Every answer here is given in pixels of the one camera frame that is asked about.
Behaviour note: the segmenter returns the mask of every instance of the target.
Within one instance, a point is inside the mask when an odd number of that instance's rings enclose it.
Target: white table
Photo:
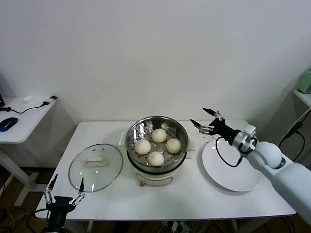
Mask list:
[[[208,125],[211,121],[202,121]],[[295,210],[273,189],[271,183],[262,177],[260,184],[252,191],[235,193],[225,191],[214,184],[201,170],[199,157],[206,139],[190,121],[180,121],[185,127],[195,151],[188,152],[181,166],[181,174],[168,186],[141,187],[135,178],[125,147],[118,146],[122,132],[134,122],[82,122],[78,125],[56,171],[53,194],[75,197],[78,191],[72,187],[68,170],[75,156],[88,146],[109,143],[117,146],[123,154],[123,168],[119,177],[107,188],[86,193],[85,199],[70,212],[71,220],[165,220],[165,219],[221,219],[285,216]],[[246,121],[227,121],[235,129],[243,129]],[[44,198],[37,209],[45,207]],[[46,213],[36,214],[45,218]],[[239,232],[250,232],[250,229]]]
[[[42,104],[45,99],[37,100],[31,104],[23,103],[22,98],[17,97],[4,97],[5,107],[11,107],[16,111],[24,111],[30,107],[36,107]],[[13,111],[0,112],[0,122],[9,117],[18,118],[18,122],[8,131],[0,132],[0,144],[18,144],[24,142],[31,132],[38,125],[44,115],[50,110],[55,101],[49,105],[42,106],[41,108],[31,109],[23,114],[18,114]],[[46,188],[46,184],[36,184],[35,179],[38,176],[37,172],[28,176],[17,164],[14,163],[9,156],[0,150],[0,164],[5,167],[11,176],[6,180],[5,187],[8,186],[13,177],[16,177],[19,181],[24,184],[24,187],[16,199],[15,206],[21,206],[27,197],[29,192],[42,192]]]

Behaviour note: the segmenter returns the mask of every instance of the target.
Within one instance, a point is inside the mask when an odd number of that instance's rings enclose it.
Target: black cable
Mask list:
[[[29,230],[30,230],[32,233],[36,233],[36,232],[35,232],[35,230],[30,226],[30,223],[29,223],[30,218],[31,218],[33,215],[35,215],[36,213],[42,212],[42,211],[45,211],[45,210],[48,210],[48,209],[39,209],[39,210],[36,210],[36,211],[34,211],[34,212],[32,212],[31,214],[28,215],[26,224],[27,224],[27,227],[29,228]]]
[[[27,112],[28,110],[35,109],[35,108],[41,108],[41,107],[44,106],[44,105],[45,105],[45,103],[41,104],[41,105],[38,106],[38,107],[27,108],[26,110],[24,110],[24,111],[22,111],[22,112],[16,111],[16,110],[14,110],[14,109],[12,109],[12,108],[11,108],[11,111],[16,112],[16,113],[19,113],[19,114],[23,114],[24,112]]]
[[[221,138],[223,138],[223,137],[217,138],[217,139],[216,139],[216,142],[215,142],[215,144],[216,144],[216,151],[217,151],[219,157],[220,157],[220,158],[222,159],[222,161],[223,161],[225,164],[227,164],[228,166],[230,166],[230,167],[237,167],[237,166],[242,162],[243,157],[240,156],[240,158],[239,158],[239,160],[238,160],[238,162],[237,162],[236,165],[231,165],[231,164],[227,163],[227,161],[224,160],[224,158],[220,155],[219,150],[218,150],[218,146],[217,146],[217,142],[218,142],[218,140],[221,139]]]
[[[303,144],[302,144],[302,148],[299,152],[299,154],[293,159],[293,161],[295,162],[295,160],[301,155],[303,149],[305,148],[305,145],[306,145],[306,139],[305,137],[299,132],[299,131],[296,131],[296,134],[300,135],[302,137],[302,140],[303,140]]]
[[[290,224],[291,224],[291,226],[293,228],[293,232],[296,233],[295,225],[293,224],[293,222],[291,221],[291,219],[289,217],[287,219],[288,219],[288,221],[290,222]]]
[[[266,230],[267,233],[270,233],[270,231],[269,231],[269,229],[268,229],[268,227],[267,227],[266,224],[264,224],[264,228],[265,228],[265,230]]]
[[[310,112],[311,112],[311,110],[310,110],[310,111],[308,111],[308,113],[305,115],[305,117],[303,118],[303,120],[302,120],[300,123],[302,123],[302,122],[304,122],[304,121],[305,121],[305,119],[308,117],[308,115],[310,114]]]
[[[281,140],[280,144],[278,145],[279,148],[281,147],[281,145],[284,142],[284,140],[285,140],[285,137]]]
[[[223,229],[221,229],[217,224],[215,223],[211,223],[207,228],[206,228],[206,231],[205,233],[208,233],[209,229],[212,228],[212,227],[215,227],[217,228],[217,230],[219,230],[221,233],[225,233],[225,231]]]
[[[287,221],[285,220],[285,218],[281,218],[285,223],[286,223],[286,225],[287,225],[287,227],[288,227],[288,230],[289,230],[289,233],[292,233],[292,229],[290,228],[290,225],[288,225],[288,223],[287,223]]]
[[[3,174],[2,174],[2,172],[1,172],[1,170],[0,170],[0,176],[1,176],[1,178],[2,178],[2,181],[3,181],[3,189],[2,189],[2,192],[1,192],[1,196],[0,196],[0,199],[2,198],[2,196],[3,196],[3,193],[4,193],[4,191],[5,191],[5,179],[4,179],[4,177],[3,177]]]

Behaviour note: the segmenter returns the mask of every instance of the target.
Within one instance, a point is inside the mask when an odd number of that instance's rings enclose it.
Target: blue mouse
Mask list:
[[[18,119],[16,117],[10,117],[10,118],[4,119],[2,122],[0,122],[0,131],[1,132],[7,131],[17,122],[18,122]]]

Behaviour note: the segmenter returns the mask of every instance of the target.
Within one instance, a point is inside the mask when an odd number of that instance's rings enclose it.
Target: floor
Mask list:
[[[9,173],[3,169],[0,168],[1,173],[3,174],[4,178],[7,179],[9,176]],[[37,183],[48,183],[53,172],[51,171],[43,171],[40,172],[36,182]],[[3,193],[1,199],[0,199],[0,208],[5,209],[6,211],[12,211],[16,209],[17,207],[14,206],[15,199],[17,198],[19,192],[21,191],[23,185],[16,180],[15,178],[11,181],[10,185],[6,188],[5,192]],[[33,212],[40,199],[41,199],[42,193],[30,193],[23,204],[23,208],[28,212]],[[14,218],[20,216],[23,214],[23,210],[17,209],[16,211],[12,212],[12,215]],[[23,220],[22,217],[20,219],[17,219],[15,222],[15,225],[17,225],[20,222],[20,225],[18,225],[12,232],[14,233],[32,233],[26,225],[26,218]],[[291,220],[291,222],[294,224],[295,231],[293,229],[289,230],[290,222],[288,219]],[[7,229],[2,228],[6,227],[10,224],[12,219],[7,215],[6,218],[0,222],[0,233],[3,232],[9,232]],[[238,220],[238,225],[243,225],[247,219],[240,219]],[[221,225],[223,230],[226,233],[233,233],[233,228],[231,226],[231,222],[229,220],[218,220],[217,223]],[[33,227],[36,232],[40,232],[45,226],[46,221],[45,220],[33,220],[30,221],[31,226]],[[88,222],[79,222],[81,224],[81,227],[87,228]],[[189,221],[187,222],[187,225],[190,227],[193,233],[221,233],[217,228],[211,227],[207,231],[208,225],[211,224],[209,222],[207,224],[206,221]],[[93,232],[94,233],[169,233],[166,231],[166,228],[162,228],[162,224],[160,222],[95,222],[93,225]],[[294,215],[287,218],[281,218],[281,217],[275,217],[268,221],[265,226],[262,226],[254,231],[254,233],[311,233],[310,226],[299,216]]]

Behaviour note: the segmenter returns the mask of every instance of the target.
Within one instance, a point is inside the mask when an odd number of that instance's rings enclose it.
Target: mouse cable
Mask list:
[[[6,111],[6,112],[12,111],[12,112],[15,112],[15,113],[18,113],[18,114],[23,114],[23,113],[27,112],[28,110],[35,109],[35,108],[41,108],[44,105],[49,105],[53,100],[56,100],[56,99],[57,99],[56,96],[51,96],[46,101],[44,101],[40,106],[32,107],[32,108],[27,108],[26,110],[24,110],[22,112],[16,111],[16,110],[14,110],[14,109],[12,109],[10,107],[0,108],[0,111]]]

